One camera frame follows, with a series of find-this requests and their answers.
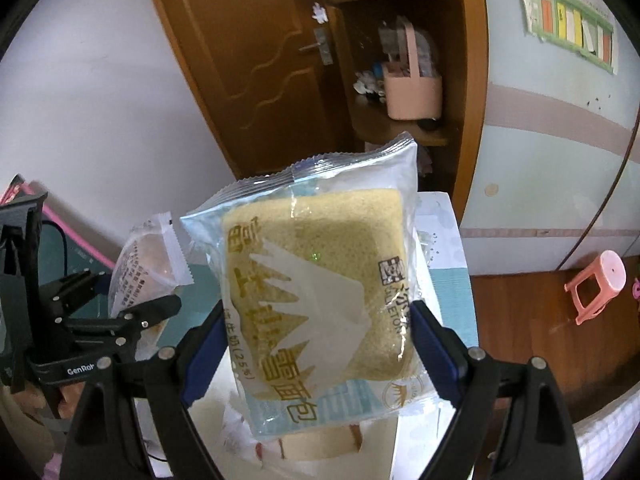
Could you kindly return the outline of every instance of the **transparent wrapper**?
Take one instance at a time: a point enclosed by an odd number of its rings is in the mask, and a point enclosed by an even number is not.
[[[153,215],[134,227],[125,243],[109,287],[109,313],[118,313],[145,301],[173,294],[178,286],[191,285],[193,277],[182,254],[171,222],[171,213]],[[166,321],[143,330],[136,359],[151,357]]]
[[[335,468],[336,459],[340,460],[341,469],[348,464],[344,462],[344,456],[351,455],[350,462],[356,462],[353,455],[360,452],[364,438],[369,437],[369,443],[375,443],[370,434],[375,428],[366,422],[363,426],[362,430],[359,424],[325,426],[258,442],[244,416],[229,403],[225,406],[216,450],[241,458],[257,468],[273,471],[279,478],[311,480]]]
[[[4,353],[4,340],[6,339],[6,327],[2,320],[2,305],[0,305],[0,355]]]
[[[220,280],[259,440],[434,396],[409,336],[416,144],[303,160],[236,182],[182,218]]]

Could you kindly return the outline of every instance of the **wooden door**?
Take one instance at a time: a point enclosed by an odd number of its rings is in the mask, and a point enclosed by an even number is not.
[[[322,0],[154,0],[178,62],[238,177],[352,148],[337,57],[325,66]]]

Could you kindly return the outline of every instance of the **pink basket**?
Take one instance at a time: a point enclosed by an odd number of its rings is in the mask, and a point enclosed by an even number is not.
[[[400,46],[400,61],[383,63],[386,113],[392,119],[410,121],[439,119],[442,113],[442,78],[420,76],[414,26],[402,20],[406,48]],[[402,72],[409,67],[409,76]]]

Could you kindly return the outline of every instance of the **packaged bread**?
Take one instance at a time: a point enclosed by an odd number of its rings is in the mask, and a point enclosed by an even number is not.
[[[323,155],[223,189],[182,223],[220,280],[256,438],[434,394],[414,351],[416,145]]]
[[[134,305],[175,294],[180,286],[191,285],[193,277],[174,231],[171,213],[158,213],[129,233],[109,287],[110,317]],[[156,353],[167,321],[141,332],[136,360]]]

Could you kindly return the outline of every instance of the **wooden floor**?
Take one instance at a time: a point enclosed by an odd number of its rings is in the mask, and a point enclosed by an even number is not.
[[[472,277],[480,345],[500,360],[545,358],[572,420],[591,415],[640,381],[638,302],[631,295],[638,258],[626,259],[625,267],[624,290],[598,317],[580,326],[575,324],[577,313],[563,287],[577,270]],[[584,290],[578,288],[586,301],[597,290],[592,280]],[[495,449],[503,416],[496,413],[486,452]],[[476,467],[485,470],[484,466]]]

